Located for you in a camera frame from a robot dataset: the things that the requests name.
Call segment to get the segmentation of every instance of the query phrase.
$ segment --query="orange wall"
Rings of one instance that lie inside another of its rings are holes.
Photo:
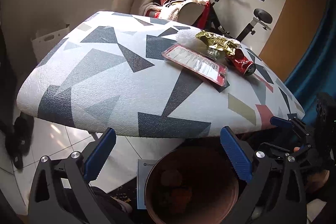
[[[327,0],[286,0],[260,58],[285,81],[312,41]]]

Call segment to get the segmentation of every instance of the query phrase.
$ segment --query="ironing board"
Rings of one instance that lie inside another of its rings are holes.
[[[245,45],[256,72],[234,69],[225,87],[213,86],[161,52],[181,29],[174,21],[97,12],[72,30],[22,85],[17,105],[26,114],[92,132],[195,138],[270,128],[278,116],[304,111],[280,79]]]

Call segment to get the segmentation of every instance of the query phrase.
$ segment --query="crushed soda can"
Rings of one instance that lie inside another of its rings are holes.
[[[248,60],[241,49],[236,49],[234,55],[227,55],[226,58],[233,63],[235,68],[243,75],[249,76],[254,74],[256,65]]]

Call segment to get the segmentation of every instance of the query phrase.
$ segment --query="red cloth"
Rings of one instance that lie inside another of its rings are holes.
[[[208,20],[209,12],[210,12],[210,3],[207,1],[207,3],[204,5],[203,13],[197,22],[197,28],[204,29],[205,24]]]

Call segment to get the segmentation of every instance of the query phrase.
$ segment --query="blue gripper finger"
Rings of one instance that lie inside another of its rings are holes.
[[[238,177],[250,182],[252,179],[252,163],[239,145],[239,140],[229,127],[222,128],[220,142],[229,157]]]
[[[112,128],[110,128],[106,134],[101,136],[101,138],[102,139],[99,139],[99,143],[84,163],[83,178],[87,182],[93,181],[98,177],[117,141],[116,133]]]
[[[282,128],[288,128],[288,129],[293,129],[293,124],[291,121],[281,119],[279,117],[272,117],[269,122],[271,125],[276,126],[276,127],[282,127]]]

